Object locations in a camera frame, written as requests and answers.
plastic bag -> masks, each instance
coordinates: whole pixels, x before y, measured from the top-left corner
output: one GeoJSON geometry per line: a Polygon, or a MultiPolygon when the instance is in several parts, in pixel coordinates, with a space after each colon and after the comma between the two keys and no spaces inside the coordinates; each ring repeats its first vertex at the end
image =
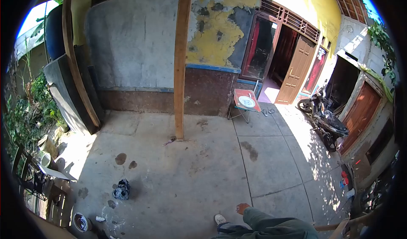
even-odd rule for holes
{"type": "Polygon", "coordinates": [[[122,179],[113,190],[112,195],[116,199],[128,200],[130,194],[130,184],[126,179],[122,179]]]}

red curtain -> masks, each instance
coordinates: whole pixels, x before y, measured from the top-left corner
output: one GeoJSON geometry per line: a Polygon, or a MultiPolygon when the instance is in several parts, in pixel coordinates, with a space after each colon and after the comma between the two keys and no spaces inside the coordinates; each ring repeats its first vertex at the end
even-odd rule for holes
{"type": "Polygon", "coordinates": [[[258,31],[260,29],[260,22],[256,21],[256,25],[254,27],[253,31],[253,38],[252,38],[252,43],[250,45],[250,50],[249,50],[249,55],[247,56],[247,61],[245,65],[245,69],[247,69],[252,62],[252,58],[254,56],[254,52],[256,51],[256,44],[257,44],[257,38],[258,38],[258,31]]]}

wooden post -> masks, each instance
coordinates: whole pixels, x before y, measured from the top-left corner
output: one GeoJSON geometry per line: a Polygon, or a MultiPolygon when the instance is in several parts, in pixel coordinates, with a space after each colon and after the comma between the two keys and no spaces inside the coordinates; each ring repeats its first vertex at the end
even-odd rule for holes
{"type": "Polygon", "coordinates": [[[82,81],[81,74],[79,73],[78,63],[76,61],[74,45],[72,41],[72,20],[71,20],[71,0],[64,0],[62,4],[62,34],[64,36],[65,53],[68,57],[69,69],[71,70],[72,77],[74,79],[75,86],[78,90],[79,96],[85,105],[86,111],[88,112],[90,119],[92,119],[93,124],[99,127],[100,121],[90,103],[88,94],[82,81]]]}
{"type": "Polygon", "coordinates": [[[174,49],[174,114],[177,139],[184,138],[185,54],[190,11],[191,0],[178,1],[176,44],[174,49]]]}

white sneaker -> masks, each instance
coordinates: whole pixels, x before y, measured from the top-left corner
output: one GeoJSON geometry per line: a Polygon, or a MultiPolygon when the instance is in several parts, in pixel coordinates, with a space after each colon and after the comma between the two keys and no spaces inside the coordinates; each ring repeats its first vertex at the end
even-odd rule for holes
{"type": "Polygon", "coordinates": [[[226,222],[226,219],[225,219],[225,217],[223,217],[222,215],[216,214],[216,215],[215,215],[215,221],[216,221],[216,224],[219,225],[219,224],[221,224],[221,223],[225,223],[225,222],[226,222]]]}

motorcycle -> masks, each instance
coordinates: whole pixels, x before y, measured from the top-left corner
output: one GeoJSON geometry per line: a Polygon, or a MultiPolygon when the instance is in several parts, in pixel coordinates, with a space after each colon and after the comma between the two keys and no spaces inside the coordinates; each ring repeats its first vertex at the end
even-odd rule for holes
{"type": "Polygon", "coordinates": [[[298,109],[306,113],[314,125],[313,130],[319,130],[323,136],[323,143],[330,152],[341,148],[343,140],[349,135],[347,127],[328,109],[328,100],[325,98],[326,82],[310,99],[301,99],[298,109]]]}

